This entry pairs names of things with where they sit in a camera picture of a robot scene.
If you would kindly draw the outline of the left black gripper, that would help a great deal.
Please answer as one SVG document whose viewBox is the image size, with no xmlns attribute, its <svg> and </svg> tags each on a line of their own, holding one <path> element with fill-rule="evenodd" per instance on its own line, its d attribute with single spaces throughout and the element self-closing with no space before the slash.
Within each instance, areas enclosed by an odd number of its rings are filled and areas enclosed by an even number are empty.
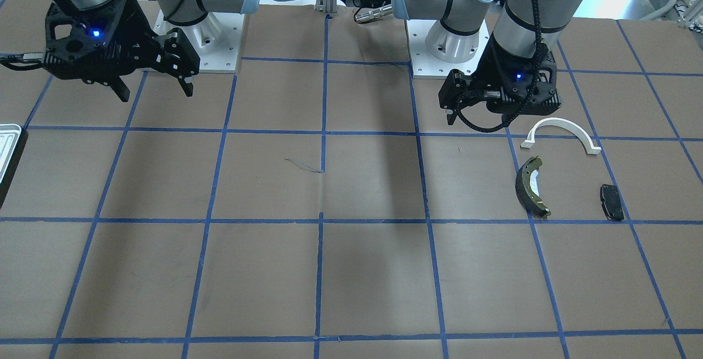
<svg viewBox="0 0 703 359">
<path fill-rule="evenodd" d="M 488 46 L 474 74 L 452 69 L 438 93 L 439 106 L 446 109 L 447 124 L 452 126 L 456 109 L 486 102 L 492 113 L 514 114 L 527 99 L 522 113 L 546 116 L 560 108 L 556 88 L 557 68 L 552 51 L 543 52 L 538 70 L 537 89 L 528 94 L 533 78 L 530 58 L 517 57 L 500 46 Z"/>
</svg>

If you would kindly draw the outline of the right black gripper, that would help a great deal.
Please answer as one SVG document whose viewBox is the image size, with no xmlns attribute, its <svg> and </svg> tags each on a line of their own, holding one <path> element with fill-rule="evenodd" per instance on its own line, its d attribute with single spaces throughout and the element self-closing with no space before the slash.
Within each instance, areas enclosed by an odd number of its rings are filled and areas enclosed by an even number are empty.
<svg viewBox="0 0 703 359">
<path fill-rule="evenodd" d="M 148 68 L 177 78 L 193 96 L 200 57 L 181 29 L 153 31 L 137 0 L 109 0 L 80 10 L 71 0 L 52 0 L 46 14 L 43 67 L 57 78 L 103 82 L 122 102 L 130 89 L 121 78 Z"/>
</svg>

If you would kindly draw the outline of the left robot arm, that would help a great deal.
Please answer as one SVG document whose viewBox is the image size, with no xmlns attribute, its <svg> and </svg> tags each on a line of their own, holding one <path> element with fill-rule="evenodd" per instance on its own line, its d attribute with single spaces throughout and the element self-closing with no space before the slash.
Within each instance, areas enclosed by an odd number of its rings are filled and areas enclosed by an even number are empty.
<svg viewBox="0 0 703 359">
<path fill-rule="evenodd" d="M 426 45 L 442 61 L 457 64 L 472 52 L 452 52 L 449 42 L 475 42 L 494 0 L 392 0 L 402 20 L 434 22 Z M 495 132 L 520 115 L 547 116 L 562 102 L 552 48 L 582 0 L 506 0 L 477 68 L 451 69 L 438 94 L 449 125 Z"/>
</svg>

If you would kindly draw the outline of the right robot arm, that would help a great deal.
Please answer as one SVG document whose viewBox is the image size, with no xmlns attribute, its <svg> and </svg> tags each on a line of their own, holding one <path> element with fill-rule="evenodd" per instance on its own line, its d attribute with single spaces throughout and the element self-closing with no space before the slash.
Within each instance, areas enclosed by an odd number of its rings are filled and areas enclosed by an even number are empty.
<svg viewBox="0 0 703 359">
<path fill-rule="evenodd" d="M 152 69 L 178 80 L 187 97 L 200 71 L 204 47 L 218 41 L 215 14 L 253 14 L 260 0 L 157 0 L 165 34 L 152 29 L 138 0 L 51 0 L 46 47 L 37 57 L 13 57 L 61 80 L 110 87 L 127 102 L 123 76 Z"/>
</svg>

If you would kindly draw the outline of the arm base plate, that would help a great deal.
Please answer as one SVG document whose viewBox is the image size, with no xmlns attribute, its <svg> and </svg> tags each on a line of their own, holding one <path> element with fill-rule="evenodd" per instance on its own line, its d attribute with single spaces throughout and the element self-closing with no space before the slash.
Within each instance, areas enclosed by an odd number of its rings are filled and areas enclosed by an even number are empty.
<svg viewBox="0 0 703 359">
<path fill-rule="evenodd" d="M 196 6 L 181 10 L 174 17 L 179 24 L 203 17 L 197 24 L 180 26 L 200 56 L 200 73 L 235 74 L 246 16 L 229 12 L 203 14 Z"/>
<path fill-rule="evenodd" d="M 437 20 L 409 20 L 406 28 L 417 78 L 444 79 L 452 69 L 473 74 L 489 41 L 486 22 L 469 36 L 449 33 Z"/>
</svg>

